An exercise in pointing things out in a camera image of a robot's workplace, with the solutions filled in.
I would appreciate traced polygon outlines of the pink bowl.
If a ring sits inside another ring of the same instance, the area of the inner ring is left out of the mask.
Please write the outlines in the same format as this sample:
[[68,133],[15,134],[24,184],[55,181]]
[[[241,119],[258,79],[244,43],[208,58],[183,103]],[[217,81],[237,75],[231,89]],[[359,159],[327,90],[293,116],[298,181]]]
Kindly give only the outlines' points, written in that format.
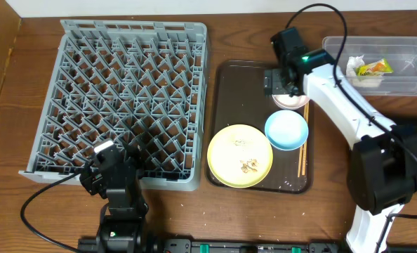
[[274,103],[284,110],[297,110],[307,104],[310,99],[307,96],[290,96],[285,95],[272,95]]

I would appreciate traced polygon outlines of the light blue bowl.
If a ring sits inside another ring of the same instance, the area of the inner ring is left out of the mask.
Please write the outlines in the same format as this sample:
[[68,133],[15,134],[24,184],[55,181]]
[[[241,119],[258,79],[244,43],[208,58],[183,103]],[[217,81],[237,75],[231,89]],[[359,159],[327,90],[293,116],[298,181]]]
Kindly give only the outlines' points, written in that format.
[[265,122],[264,131],[271,145],[283,151],[298,149],[309,136],[306,120],[291,110],[279,110],[271,114]]

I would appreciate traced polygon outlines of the yellow green snack wrapper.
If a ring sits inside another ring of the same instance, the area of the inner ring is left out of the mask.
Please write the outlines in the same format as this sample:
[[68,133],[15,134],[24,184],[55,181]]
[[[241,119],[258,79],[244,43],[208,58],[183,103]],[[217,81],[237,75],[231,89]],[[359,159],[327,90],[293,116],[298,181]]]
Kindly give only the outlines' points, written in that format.
[[359,66],[355,70],[357,76],[381,76],[383,74],[393,73],[393,68],[390,66],[389,62],[382,58],[379,61],[374,63],[369,63],[367,65]]

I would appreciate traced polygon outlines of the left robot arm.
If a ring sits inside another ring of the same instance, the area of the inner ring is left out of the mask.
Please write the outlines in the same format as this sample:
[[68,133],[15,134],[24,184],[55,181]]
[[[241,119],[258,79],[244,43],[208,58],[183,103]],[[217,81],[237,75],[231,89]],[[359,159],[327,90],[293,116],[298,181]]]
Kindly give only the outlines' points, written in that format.
[[141,252],[141,236],[149,207],[142,195],[138,172],[139,152],[127,148],[122,155],[114,141],[97,144],[91,163],[79,180],[90,195],[98,194],[107,204],[100,211],[94,238],[81,238],[82,252]]

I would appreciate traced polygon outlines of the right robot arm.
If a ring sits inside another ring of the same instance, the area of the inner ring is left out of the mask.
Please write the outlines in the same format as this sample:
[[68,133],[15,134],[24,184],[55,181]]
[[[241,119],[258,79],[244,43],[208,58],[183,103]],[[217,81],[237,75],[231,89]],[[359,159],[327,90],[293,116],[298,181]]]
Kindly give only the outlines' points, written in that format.
[[417,133],[380,114],[324,49],[310,51],[294,27],[270,39],[278,67],[265,71],[267,95],[307,96],[350,146],[347,187],[356,203],[346,243],[351,252],[385,252],[396,218],[417,192]]

